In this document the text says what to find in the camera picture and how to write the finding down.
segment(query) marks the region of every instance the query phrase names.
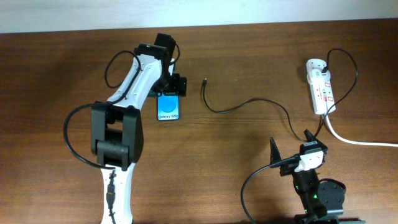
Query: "white robotic arm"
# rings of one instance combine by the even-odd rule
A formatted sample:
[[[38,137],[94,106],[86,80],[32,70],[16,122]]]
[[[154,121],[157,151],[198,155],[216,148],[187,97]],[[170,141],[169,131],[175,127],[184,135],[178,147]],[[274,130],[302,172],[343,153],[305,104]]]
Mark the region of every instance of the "white robotic arm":
[[[185,96],[186,78],[173,74],[171,59],[175,41],[158,34],[155,44],[141,44],[134,50],[132,67],[108,102],[91,109],[91,150],[103,166],[104,215],[101,224],[133,222],[130,209],[132,173],[144,145],[141,108],[147,96]],[[107,124],[123,122],[123,130]]]

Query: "wooden table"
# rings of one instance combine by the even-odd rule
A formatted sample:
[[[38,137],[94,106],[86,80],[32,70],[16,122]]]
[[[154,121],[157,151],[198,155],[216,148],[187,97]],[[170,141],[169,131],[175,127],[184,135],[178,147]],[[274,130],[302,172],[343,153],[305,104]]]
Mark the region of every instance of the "wooden table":
[[[0,35],[0,223],[99,223],[103,214],[101,172],[75,159],[65,146],[63,120],[75,107],[104,101],[103,72],[120,50],[156,34],[171,34],[181,46],[177,70],[188,78],[181,120],[158,122],[155,99],[142,109],[145,146],[134,171],[132,211],[137,223],[239,223],[247,220],[239,199],[246,177],[269,163],[269,138],[282,157],[301,142],[284,112],[252,103],[230,114],[205,108],[200,90],[216,109],[258,96],[289,111],[294,129],[315,132],[305,62],[326,59],[333,47],[353,54],[358,84],[331,115],[336,132],[358,141],[397,142],[398,21],[339,21],[238,26],[119,29]],[[336,98],[354,80],[349,58],[335,52],[331,75]],[[122,80],[131,57],[115,61],[110,82]],[[70,140],[90,151],[90,112],[77,114]],[[346,144],[326,129],[328,147],[318,171],[347,185],[343,217],[368,223],[398,220],[398,149]],[[291,177],[266,170],[246,189],[248,210],[268,221],[303,213]]]

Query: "black wire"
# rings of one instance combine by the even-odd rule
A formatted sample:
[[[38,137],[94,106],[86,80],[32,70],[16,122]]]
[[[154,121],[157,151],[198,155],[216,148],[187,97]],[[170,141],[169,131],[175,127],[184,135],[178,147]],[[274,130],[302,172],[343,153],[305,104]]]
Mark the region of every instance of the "black wire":
[[[351,61],[353,62],[354,66],[355,66],[355,72],[356,72],[355,81],[354,81],[352,87],[347,91],[347,93],[346,93],[340,100],[338,100],[334,105],[332,105],[332,106],[327,110],[326,114],[324,115],[324,117],[323,117],[323,119],[322,119],[322,122],[320,123],[320,125],[318,126],[318,129],[317,129],[316,133],[314,134],[314,137],[317,137],[318,134],[319,134],[319,132],[321,131],[321,128],[322,128],[322,126],[325,124],[325,119],[326,119],[326,116],[329,114],[329,111],[330,111],[334,106],[336,106],[338,103],[340,103],[343,99],[345,99],[345,98],[348,96],[348,94],[353,90],[353,88],[354,88],[355,85],[356,85],[356,82],[358,81],[358,73],[359,73],[359,72],[358,72],[358,66],[356,65],[356,62],[355,62],[353,56],[352,56],[350,53],[348,53],[346,50],[344,50],[344,49],[335,48],[335,49],[329,50],[328,56],[327,56],[327,61],[326,61],[326,67],[324,68],[325,71],[322,71],[322,72],[327,72],[327,71],[329,70],[330,53],[331,53],[332,51],[334,51],[334,50],[340,50],[340,51],[346,53],[346,54],[350,57]],[[216,110],[213,110],[212,108],[210,108],[209,105],[208,105],[208,103],[206,102],[206,98],[205,98],[206,84],[207,84],[207,79],[205,79],[205,80],[203,81],[203,101],[205,102],[206,107],[207,107],[210,111],[212,111],[212,112],[214,112],[214,113],[229,113],[229,112],[232,112],[232,111],[234,111],[234,110],[236,110],[236,109],[238,109],[238,108],[240,108],[240,107],[242,107],[242,106],[244,106],[244,105],[246,105],[246,104],[248,104],[248,103],[254,102],[254,101],[267,101],[267,102],[270,102],[270,103],[273,103],[273,104],[276,104],[276,105],[280,106],[280,107],[285,111],[285,113],[286,113],[286,115],[287,115],[287,121],[289,122],[290,130],[292,130],[293,135],[294,135],[299,141],[307,142],[306,140],[303,140],[303,139],[299,138],[299,137],[296,135],[296,133],[295,133],[294,130],[293,130],[292,124],[291,124],[291,122],[290,122],[289,114],[288,114],[287,110],[286,110],[282,105],[280,105],[280,104],[278,104],[278,103],[276,103],[275,101],[272,101],[272,100],[267,100],[267,99],[263,99],[263,98],[252,98],[252,99],[247,100],[246,102],[244,102],[244,103],[242,103],[242,104],[240,104],[240,105],[238,105],[238,106],[235,106],[235,107],[233,107],[233,108],[231,108],[231,109],[216,111]]]
[[[342,52],[344,52],[345,54],[347,54],[347,55],[350,57],[351,61],[353,62],[354,66],[355,66],[355,74],[356,74],[356,75],[355,75],[355,81],[354,81],[354,83],[353,83],[353,86],[351,86],[351,88],[347,91],[347,93],[346,93],[340,100],[338,100],[334,105],[332,105],[332,106],[328,109],[328,111],[325,113],[325,115],[324,115],[324,117],[323,117],[323,119],[322,119],[321,125],[319,125],[317,132],[313,135],[314,137],[317,137],[318,134],[319,134],[319,132],[321,131],[321,128],[322,128],[323,124],[325,123],[325,119],[326,119],[326,117],[328,116],[329,111],[330,111],[334,106],[336,106],[338,103],[340,103],[343,99],[345,99],[345,98],[348,96],[348,94],[353,90],[354,86],[356,85],[356,82],[358,81],[358,75],[359,75],[358,66],[356,65],[356,62],[355,62],[353,56],[352,56],[350,53],[348,53],[346,50],[344,50],[344,49],[335,48],[335,49],[329,50],[329,52],[328,52],[328,58],[327,58],[327,61],[326,61],[326,67],[325,67],[324,69],[325,69],[326,71],[329,70],[329,57],[330,57],[330,53],[331,53],[332,51],[334,51],[334,50],[342,51]]]
[[[119,84],[116,85],[116,86],[111,86],[111,85],[109,84],[109,81],[108,81],[108,70],[109,70],[109,68],[111,67],[113,61],[114,61],[119,55],[124,54],[124,53],[131,54],[132,56],[134,56],[135,58],[137,58],[137,55],[135,55],[135,53],[134,53],[134,52],[131,52],[130,50],[122,50],[122,51],[118,52],[115,56],[113,56],[113,58],[112,58],[112,59],[109,61],[109,63],[107,64],[107,66],[106,66],[106,68],[105,68],[105,73],[104,73],[105,83],[106,83],[106,85],[107,85],[109,88],[117,88],[117,87],[119,87],[120,85],[122,85],[122,83],[123,83],[123,81],[122,81],[121,83],[119,83]]]
[[[275,162],[273,164],[269,164],[269,165],[266,165],[264,167],[261,167],[260,169],[254,171],[252,174],[250,174],[250,176],[244,181],[244,183],[242,185],[242,189],[241,189],[241,203],[242,203],[242,207],[243,207],[243,210],[244,210],[246,216],[249,218],[249,220],[250,220],[250,222],[252,224],[256,224],[256,221],[254,221],[252,216],[250,216],[250,214],[249,214],[249,212],[248,212],[248,210],[247,210],[247,208],[246,208],[246,206],[244,204],[244,198],[243,198],[243,192],[244,192],[244,189],[246,188],[246,185],[248,184],[249,180],[251,180],[256,174],[260,173],[261,171],[263,171],[265,169],[268,169],[270,167],[273,168],[273,167],[281,166],[282,164],[285,164],[286,162],[291,161],[293,159],[297,159],[297,157],[295,157],[295,156],[289,157],[289,158],[284,159],[282,161]]]
[[[134,76],[133,76],[131,82],[129,83],[128,87],[126,88],[126,91],[121,95],[121,97],[120,97],[119,99],[117,99],[116,101],[108,101],[108,102],[106,102],[106,103],[105,103],[106,105],[113,105],[113,104],[118,103],[118,102],[120,102],[121,100],[123,100],[123,98],[126,97],[127,92],[130,90],[130,87],[131,87],[132,84],[134,83],[134,80],[137,78],[138,73],[141,71],[141,62],[140,62],[138,56],[137,56],[134,52],[129,52],[129,53],[132,54],[132,55],[134,56],[134,58],[137,60],[137,63],[138,63],[137,71],[136,71],[136,73],[134,74]],[[121,54],[121,52],[117,53],[117,54],[111,59],[111,61],[110,61],[110,63],[108,64],[107,68],[110,66],[111,62],[113,62],[113,60],[114,60],[118,55],[120,55],[120,54]],[[83,109],[85,109],[85,108],[91,108],[91,107],[94,106],[94,105],[95,105],[94,103],[89,103],[89,104],[86,104],[86,105],[79,106],[79,107],[75,108],[73,111],[71,111],[71,112],[68,114],[67,118],[65,119],[65,122],[63,123],[63,140],[65,141],[65,144],[67,145],[67,148],[69,149],[69,151],[70,151],[77,159],[79,159],[80,161],[84,162],[85,164],[87,164],[87,165],[89,165],[89,166],[92,166],[92,167],[95,167],[95,168],[99,168],[99,169],[114,170],[113,167],[106,167],[106,166],[102,166],[102,165],[99,165],[99,164],[95,164],[95,163],[93,163],[93,162],[88,161],[87,159],[85,159],[85,158],[82,157],[81,155],[79,155],[79,154],[72,148],[72,145],[70,144],[70,141],[69,141],[69,138],[68,138],[68,124],[69,124],[69,121],[70,121],[70,119],[72,118],[72,116],[73,116],[75,113],[77,113],[78,111],[83,110]]]
[[[112,212],[112,208],[109,209],[109,216],[112,218],[112,223],[116,224],[116,221],[114,220],[114,213]]]
[[[289,122],[290,130],[292,131],[294,137],[296,137],[299,141],[307,142],[306,140],[303,140],[303,139],[301,139],[300,137],[297,136],[297,134],[296,134],[296,133],[294,132],[294,130],[293,130],[292,123],[290,122],[289,113],[287,112],[287,110],[286,110],[282,105],[278,104],[277,102],[272,101],[272,100],[268,100],[268,99],[264,99],[264,98],[251,98],[250,100],[247,100],[246,102],[244,102],[244,103],[242,103],[242,104],[240,104],[240,105],[238,105],[238,106],[235,106],[235,107],[233,107],[233,108],[230,108],[230,109],[227,109],[227,110],[220,110],[220,111],[217,111],[217,110],[214,110],[214,109],[210,108],[210,106],[208,105],[208,103],[207,103],[207,101],[206,101],[206,97],[205,97],[206,84],[207,84],[207,79],[205,79],[205,80],[203,81],[203,91],[202,91],[203,101],[205,102],[206,107],[207,107],[211,112],[219,113],[219,114],[229,113],[229,112],[232,112],[232,111],[234,111],[234,110],[236,110],[236,109],[238,109],[238,108],[241,108],[242,106],[244,106],[244,105],[246,105],[246,104],[248,104],[248,103],[255,102],[255,101],[266,101],[266,102],[269,102],[269,103],[273,103],[273,104],[275,104],[275,105],[281,107],[281,108],[285,111],[286,116],[287,116],[287,121]]]
[[[113,224],[116,224],[116,221],[115,221],[115,219],[114,219],[114,213],[113,213],[113,211],[112,211],[112,209],[113,209],[113,203],[114,203],[114,199],[115,199],[115,192],[114,192],[114,184],[113,184],[113,182],[114,182],[114,178],[116,177],[116,174],[114,173],[114,171],[115,171],[115,170],[113,170],[112,173],[111,173],[111,175],[109,175],[109,185],[108,185],[108,192],[109,192],[109,188],[111,188],[111,190],[112,190],[111,193],[113,193],[113,194],[112,194],[112,199],[111,199],[110,202],[108,201],[108,192],[107,192],[107,193],[106,193],[106,196],[107,196],[106,202],[108,203],[109,216],[110,216],[111,219],[112,219],[112,223],[113,223]]]
[[[175,43],[175,46],[177,47],[178,55],[177,55],[177,58],[173,62],[170,62],[170,65],[174,65],[179,60],[180,55],[181,55],[180,46],[178,46],[177,43]]]

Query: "electrical outlet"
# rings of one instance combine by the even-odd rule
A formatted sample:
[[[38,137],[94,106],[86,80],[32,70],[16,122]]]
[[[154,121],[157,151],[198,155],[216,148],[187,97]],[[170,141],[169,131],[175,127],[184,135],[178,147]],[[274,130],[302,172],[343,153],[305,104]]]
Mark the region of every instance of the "electrical outlet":
[[[322,73],[323,68],[326,67],[326,62],[321,59],[310,59],[306,66],[314,112],[315,114],[325,114],[335,104],[331,90],[330,72]]]

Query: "white power strip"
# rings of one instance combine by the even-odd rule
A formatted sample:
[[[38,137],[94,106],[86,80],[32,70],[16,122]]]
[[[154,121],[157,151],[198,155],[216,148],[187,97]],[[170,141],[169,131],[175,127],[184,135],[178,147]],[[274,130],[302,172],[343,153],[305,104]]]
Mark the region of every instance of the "white power strip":
[[[334,110],[336,110],[336,106],[333,106],[335,104],[335,99],[333,97],[333,92],[331,90],[330,72],[328,70],[327,72],[322,73],[322,70],[326,67],[326,62],[321,59],[310,59],[308,60],[306,66],[307,66],[307,80],[311,88],[311,96],[312,96],[314,112],[315,114],[321,114],[324,116],[328,111],[328,109],[330,109],[330,107],[333,107],[332,109],[330,109],[325,120],[329,127],[330,132],[336,138],[338,138],[343,142],[347,142],[350,144],[358,144],[362,146],[398,147],[398,144],[383,143],[383,142],[358,142],[358,141],[347,140],[339,136],[332,128],[329,120],[329,114]]]
[[[307,64],[307,80],[310,84],[313,110],[315,114],[325,114],[335,104],[331,90],[330,72],[322,73],[326,62],[321,59],[310,59]],[[334,106],[329,113],[336,110]]]

